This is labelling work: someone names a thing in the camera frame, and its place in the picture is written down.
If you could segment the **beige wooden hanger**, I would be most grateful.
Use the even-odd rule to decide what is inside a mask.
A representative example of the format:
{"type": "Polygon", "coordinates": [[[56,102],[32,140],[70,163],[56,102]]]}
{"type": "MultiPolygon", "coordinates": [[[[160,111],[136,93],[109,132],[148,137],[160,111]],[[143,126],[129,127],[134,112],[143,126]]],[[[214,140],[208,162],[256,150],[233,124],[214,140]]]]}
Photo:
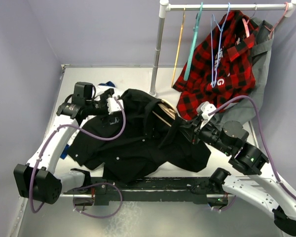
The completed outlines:
{"type": "MultiPolygon", "coordinates": [[[[164,112],[164,114],[171,118],[172,120],[175,120],[176,118],[176,114],[177,114],[177,111],[176,109],[174,108],[174,106],[168,102],[167,100],[165,99],[161,99],[161,101],[157,104],[158,107],[160,108],[160,110],[162,110],[164,112]]],[[[155,111],[155,109],[152,110],[152,113],[157,117],[159,118],[163,123],[165,123],[167,126],[171,127],[172,124],[169,123],[164,117],[162,117],[159,113],[157,113],[155,111]]]]}

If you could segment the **black button shirt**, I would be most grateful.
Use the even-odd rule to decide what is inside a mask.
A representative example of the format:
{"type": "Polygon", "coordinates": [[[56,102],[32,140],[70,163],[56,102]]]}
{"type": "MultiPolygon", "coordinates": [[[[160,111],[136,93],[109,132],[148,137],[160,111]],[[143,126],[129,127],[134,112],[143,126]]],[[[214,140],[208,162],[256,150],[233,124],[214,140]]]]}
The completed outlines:
{"type": "Polygon", "coordinates": [[[96,116],[87,121],[84,130],[104,138],[122,132],[112,141],[101,141],[79,132],[67,154],[80,166],[90,170],[104,166],[103,178],[130,183],[155,172],[169,162],[181,169],[199,172],[208,163],[210,150],[203,142],[192,144],[181,133],[185,123],[179,116],[167,117],[161,100],[136,90],[126,90],[121,99],[126,114],[112,120],[96,116]]]}

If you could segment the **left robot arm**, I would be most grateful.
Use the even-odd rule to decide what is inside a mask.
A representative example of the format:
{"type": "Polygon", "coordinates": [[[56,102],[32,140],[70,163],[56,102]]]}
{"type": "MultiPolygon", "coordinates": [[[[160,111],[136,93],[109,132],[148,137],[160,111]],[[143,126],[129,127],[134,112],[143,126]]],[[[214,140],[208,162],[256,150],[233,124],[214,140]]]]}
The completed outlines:
{"type": "Polygon", "coordinates": [[[60,194],[72,189],[91,190],[90,173],[77,168],[55,176],[55,169],[72,135],[88,116],[108,115],[114,88],[77,82],[74,91],[58,107],[54,122],[39,149],[13,170],[19,195],[29,200],[54,204],[60,194]]]}

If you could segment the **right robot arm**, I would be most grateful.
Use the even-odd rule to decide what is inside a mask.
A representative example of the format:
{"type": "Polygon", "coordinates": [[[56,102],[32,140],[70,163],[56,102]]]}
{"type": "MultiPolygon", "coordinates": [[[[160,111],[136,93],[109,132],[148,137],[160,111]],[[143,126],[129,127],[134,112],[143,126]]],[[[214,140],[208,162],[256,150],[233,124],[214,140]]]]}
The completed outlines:
{"type": "Polygon", "coordinates": [[[214,193],[234,194],[267,213],[281,231],[296,237],[296,190],[274,169],[269,156],[248,143],[249,133],[242,124],[228,121],[219,130],[208,120],[197,118],[188,121],[185,130],[192,143],[204,142],[224,153],[235,170],[263,188],[244,184],[229,171],[217,168],[209,182],[214,193]]]}

